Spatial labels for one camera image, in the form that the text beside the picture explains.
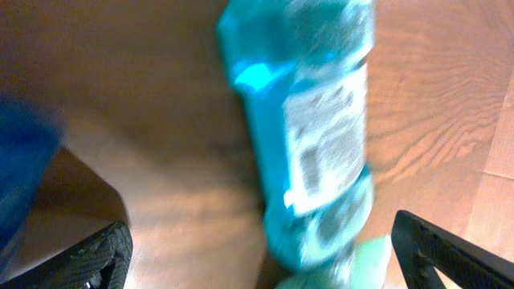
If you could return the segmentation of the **light green snack packet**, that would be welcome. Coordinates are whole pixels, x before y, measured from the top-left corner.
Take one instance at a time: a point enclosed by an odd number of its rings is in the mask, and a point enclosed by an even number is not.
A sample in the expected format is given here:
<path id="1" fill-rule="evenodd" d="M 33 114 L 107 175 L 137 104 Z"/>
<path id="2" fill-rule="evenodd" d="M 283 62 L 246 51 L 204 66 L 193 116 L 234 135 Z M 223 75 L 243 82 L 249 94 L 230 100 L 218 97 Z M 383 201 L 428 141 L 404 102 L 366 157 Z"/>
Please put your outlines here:
<path id="1" fill-rule="evenodd" d="M 381 289 L 392 254 L 389 234 L 358 244 L 323 267 L 285 279 L 276 289 Z"/>

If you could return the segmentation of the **blue Oreo cookie pack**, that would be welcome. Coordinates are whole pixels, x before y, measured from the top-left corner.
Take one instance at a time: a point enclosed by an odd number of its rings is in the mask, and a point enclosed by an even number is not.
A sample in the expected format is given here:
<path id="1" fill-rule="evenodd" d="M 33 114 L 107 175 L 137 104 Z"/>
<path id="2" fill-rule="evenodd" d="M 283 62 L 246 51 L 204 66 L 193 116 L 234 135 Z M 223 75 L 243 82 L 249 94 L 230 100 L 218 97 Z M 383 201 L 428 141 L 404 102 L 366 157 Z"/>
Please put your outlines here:
<path id="1" fill-rule="evenodd" d="M 62 128 L 48 111 L 1 95 L 1 247 L 27 216 Z"/>

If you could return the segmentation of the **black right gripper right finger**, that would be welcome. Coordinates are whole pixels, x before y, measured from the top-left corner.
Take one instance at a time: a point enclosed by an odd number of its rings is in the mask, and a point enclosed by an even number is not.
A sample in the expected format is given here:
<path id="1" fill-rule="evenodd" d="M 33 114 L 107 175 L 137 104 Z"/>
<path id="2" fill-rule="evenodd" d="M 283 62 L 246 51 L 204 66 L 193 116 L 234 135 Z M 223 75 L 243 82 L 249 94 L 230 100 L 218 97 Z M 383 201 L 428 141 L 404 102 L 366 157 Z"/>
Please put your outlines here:
<path id="1" fill-rule="evenodd" d="M 444 288 L 442 272 L 461 288 L 513 289 L 513 263 L 406 210 L 391 232 L 408 288 Z"/>

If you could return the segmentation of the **teal mouthwash bottle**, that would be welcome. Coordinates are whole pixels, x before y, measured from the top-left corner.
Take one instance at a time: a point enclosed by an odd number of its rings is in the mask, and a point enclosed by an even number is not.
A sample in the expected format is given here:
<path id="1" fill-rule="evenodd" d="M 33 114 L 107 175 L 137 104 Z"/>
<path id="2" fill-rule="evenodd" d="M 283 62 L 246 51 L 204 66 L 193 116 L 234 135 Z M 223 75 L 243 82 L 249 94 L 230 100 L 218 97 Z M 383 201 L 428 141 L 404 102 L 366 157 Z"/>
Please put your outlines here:
<path id="1" fill-rule="evenodd" d="M 216 31 L 243 101 L 274 257 L 291 271 L 334 260 L 373 206 L 366 162 L 372 0 L 230 0 Z"/>

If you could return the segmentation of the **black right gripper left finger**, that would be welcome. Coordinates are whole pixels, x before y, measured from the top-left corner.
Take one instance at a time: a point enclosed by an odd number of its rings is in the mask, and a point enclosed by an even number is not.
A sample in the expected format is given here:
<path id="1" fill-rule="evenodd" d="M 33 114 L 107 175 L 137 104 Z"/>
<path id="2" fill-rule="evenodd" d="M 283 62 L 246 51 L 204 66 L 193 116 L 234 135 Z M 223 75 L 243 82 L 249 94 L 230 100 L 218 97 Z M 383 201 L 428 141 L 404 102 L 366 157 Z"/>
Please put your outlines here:
<path id="1" fill-rule="evenodd" d="M 2 289 L 123 289 L 133 252 L 129 226 L 116 221 L 33 269 L 1 284 Z"/>

